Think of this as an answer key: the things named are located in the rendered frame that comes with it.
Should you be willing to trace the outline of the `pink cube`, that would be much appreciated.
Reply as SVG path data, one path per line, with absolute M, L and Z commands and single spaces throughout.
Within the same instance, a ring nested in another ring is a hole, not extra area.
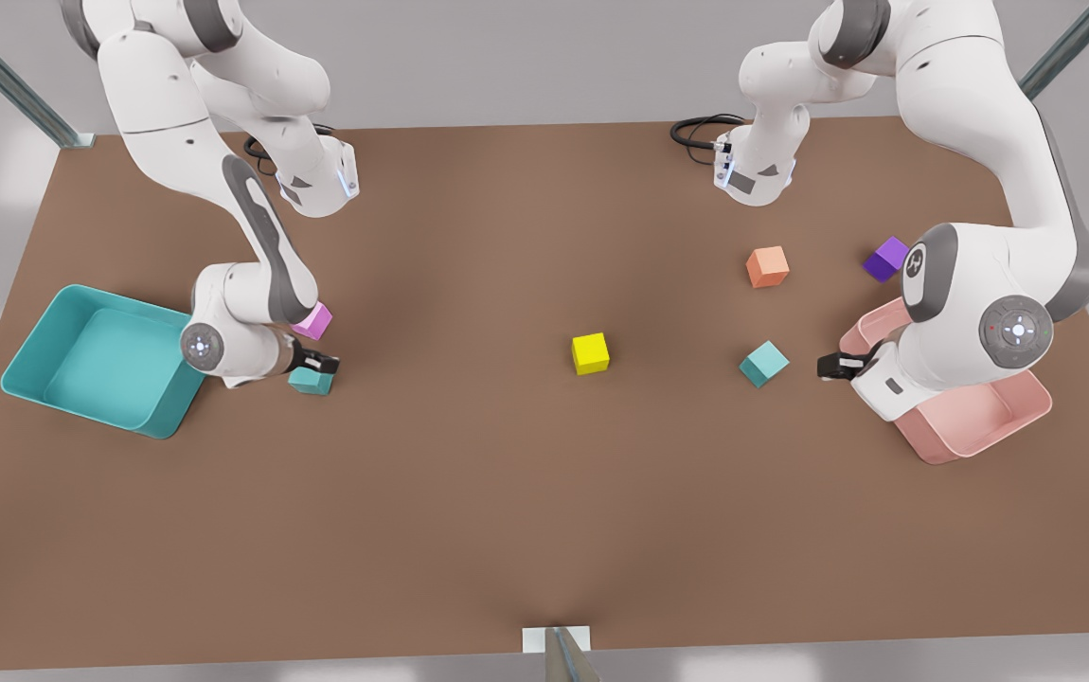
M 307 315 L 307 318 L 303 319 L 302 322 L 291 325 L 291 329 L 313 340 L 320 340 L 331 322 L 332 313 L 325 306 L 323 302 L 318 301 L 315 303 L 310 315 Z

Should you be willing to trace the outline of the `purple cube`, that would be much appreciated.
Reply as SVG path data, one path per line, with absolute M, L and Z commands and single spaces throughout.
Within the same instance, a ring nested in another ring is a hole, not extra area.
M 888 238 L 866 258 L 862 267 L 878 283 L 886 283 L 892 277 L 902 272 L 909 249 L 911 247 L 900 238 Z

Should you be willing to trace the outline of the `orange cube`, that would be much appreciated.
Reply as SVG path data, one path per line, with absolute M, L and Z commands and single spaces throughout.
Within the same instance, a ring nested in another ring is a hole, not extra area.
M 773 288 L 790 275 L 790 264 L 782 246 L 752 249 L 745 263 L 752 288 Z

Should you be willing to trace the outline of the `pink tray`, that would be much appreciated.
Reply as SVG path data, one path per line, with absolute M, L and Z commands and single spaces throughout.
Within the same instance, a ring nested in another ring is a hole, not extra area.
M 968 314 L 944 310 L 930 322 L 911 322 L 904 299 L 865 314 L 840 342 L 851 355 L 874 352 L 852 388 L 874 414 L 894 422 L 927 463 L 980 454 L 1040 419 L 1052 406 L 1029 361 L 1016 361 L 1012 327 L 1021 350 L 1047 349 L 1045 312 L 1030 299 L 981 303 Z

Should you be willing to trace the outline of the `teal tray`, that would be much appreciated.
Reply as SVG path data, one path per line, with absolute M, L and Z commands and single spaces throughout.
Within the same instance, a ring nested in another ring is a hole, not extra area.
M 7 394 L 151 438 L 178 430 L 205 375 L 180 351 L 188 314 L 95 288 L 60 290 L 9 363 Z

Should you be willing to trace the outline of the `yellow cube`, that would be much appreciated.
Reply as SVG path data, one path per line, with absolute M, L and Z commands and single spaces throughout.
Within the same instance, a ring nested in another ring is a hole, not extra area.
M 571 338 L 572 363 L 579 376 L 605 372 L 610 364 L 610 353 L 605 334 L 597 332 Z

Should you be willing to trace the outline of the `silver frame post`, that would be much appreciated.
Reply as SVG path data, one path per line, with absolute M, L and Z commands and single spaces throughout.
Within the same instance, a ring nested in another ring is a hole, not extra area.
M 544 655 L 544 682 L 601 682 L 594 663 L 591 628 L 550 626 L 522 629 L 526 655 Z
M 63 150 L 87 150 L 96 136 L 83 134 L 68 124 L 56 109 L 34 92 L 24 80 L 0 57 L 0 95 L 24 114 L 33 125 Z
M 1065 66 L 1081 54 L 1089 46 L 1089 5 L 1074 19 L 1072 25 L 1059 36 L 1056 42 L 1047 49 L 1038 61 L 1025 73 L 1018 85 L 1021 92 L 1035 100 L 1048 85 L 1059 77 Z

